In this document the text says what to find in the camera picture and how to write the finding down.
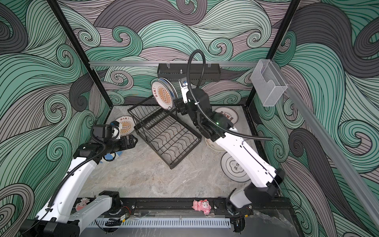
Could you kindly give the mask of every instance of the wall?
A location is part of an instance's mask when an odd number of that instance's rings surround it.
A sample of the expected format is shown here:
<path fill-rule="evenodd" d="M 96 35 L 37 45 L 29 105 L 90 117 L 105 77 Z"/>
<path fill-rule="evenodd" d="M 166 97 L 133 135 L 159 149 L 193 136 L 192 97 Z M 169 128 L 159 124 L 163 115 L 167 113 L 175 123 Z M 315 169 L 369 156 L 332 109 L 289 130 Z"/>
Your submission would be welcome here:
<path fill-rule="evenodd" d="M 108 111 L 47 2 L 1 1 L 1 236 L 35 217 Z"/>
<path fill-rule="evenodd" d="M 59 3 L 90 60 L 187 60 L 193 50 L 201 49 L 210 61 L 257 61 L 266 57 L 290 0 Z M 157 79 L 157 67 L 97 70 L 115 104 L 135 104 L 149 97 Z M 221 82 L 202 87 L 212 104 L 245 104 L 251 73 L 250 68 L 226 67 Z"/>
<path fill-rule="evenodd" d="M 347 159 L 379 194 L 379 1 L 325 0 L 295 13 L 274 60 Z M 254 98 L 271 164 L 287 177 L 306 236 L 379 236 L 349 185 L 284 94 L 275 107 Z"/>

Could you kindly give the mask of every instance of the orange sunburst pattern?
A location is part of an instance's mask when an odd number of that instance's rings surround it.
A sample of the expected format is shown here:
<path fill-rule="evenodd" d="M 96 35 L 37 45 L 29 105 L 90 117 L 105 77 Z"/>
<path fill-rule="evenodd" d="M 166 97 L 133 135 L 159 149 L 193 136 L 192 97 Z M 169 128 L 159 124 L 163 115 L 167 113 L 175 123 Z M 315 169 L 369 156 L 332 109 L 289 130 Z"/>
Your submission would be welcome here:
<path fill-rule="evenodd" d="M 129 121 L 123 121 L 121 122 L 122 129 L 121 129 L 121 135 L 129 132 L 132 129 L 132 123 Z"/>
<path fill-rule="evenodd" d="M 166 88 L 160 86 L 160 87 L 158 88 L 158 95 L 159 95 L 159 97 L 161 98 L 161 100 L 162 100 L 166 105 L 171 104 L 171 96 L 170 96 L 170 93 L 168 92 L 168 90 L 166 90 Z"/>

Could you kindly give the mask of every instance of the pink figurine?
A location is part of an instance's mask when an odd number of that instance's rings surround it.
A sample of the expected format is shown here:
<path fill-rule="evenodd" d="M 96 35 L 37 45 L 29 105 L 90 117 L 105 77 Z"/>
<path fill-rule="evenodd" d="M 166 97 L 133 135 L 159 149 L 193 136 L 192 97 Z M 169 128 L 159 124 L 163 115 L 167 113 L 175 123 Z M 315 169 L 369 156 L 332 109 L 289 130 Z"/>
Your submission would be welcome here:
<path fill-rule="evenodd" d="M 200 201 L 193 200 L 192 208 L 195 211 L 203 211 L 206 215 L 209 215 L 209 212 L 211 211 L 211 206 L 209 205 L 209 202 L 206 199 Z"/>

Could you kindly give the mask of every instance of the black wire dish rack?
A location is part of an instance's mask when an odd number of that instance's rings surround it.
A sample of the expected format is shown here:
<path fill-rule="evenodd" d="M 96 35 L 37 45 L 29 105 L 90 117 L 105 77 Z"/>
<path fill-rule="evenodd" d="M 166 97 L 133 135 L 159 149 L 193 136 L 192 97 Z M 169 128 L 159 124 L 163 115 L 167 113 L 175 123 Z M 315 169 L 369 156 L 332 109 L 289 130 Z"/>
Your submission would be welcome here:
<path fill-rule="evenodd" d="M 173 169 L 200 142 L 201 135 L 177 116 L 177 109 L 165 110 L 146 104 L 153 96 L 128 109 L 135 119 L 137 134 Z"/>

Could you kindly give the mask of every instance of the gray marble surface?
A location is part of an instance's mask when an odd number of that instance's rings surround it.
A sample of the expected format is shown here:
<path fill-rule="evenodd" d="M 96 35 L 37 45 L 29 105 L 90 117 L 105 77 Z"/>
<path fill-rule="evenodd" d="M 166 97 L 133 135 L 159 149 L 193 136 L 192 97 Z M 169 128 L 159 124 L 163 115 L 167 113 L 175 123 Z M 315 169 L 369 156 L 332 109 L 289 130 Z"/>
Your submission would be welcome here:
<path fill-rule="evenodd" d="M 250 133 L 241 106 L 229 106 L 238 116 L 235 127 Z M 128 115 L 127 106 L 115 106 L 107 123 Z M 188 115 L 180 118 L 193 126 Z M 113 162 L 100 163 L 91 173 L 79 197 L 94 197 L 104 190 L 118 191 L 120 197 L 139 198 L 202 198 L 227 197 L 234 188 L 246 186 L 250 181 L 238 183 L 229 179 L 221 169 L 225 152 L 216 152 L 205 143 L 205 138 L 174 169 L 168 165 L 136 134 L 135 148 L 125 150 Z M 248 144 L 256 150 L 254 141 Z"/>

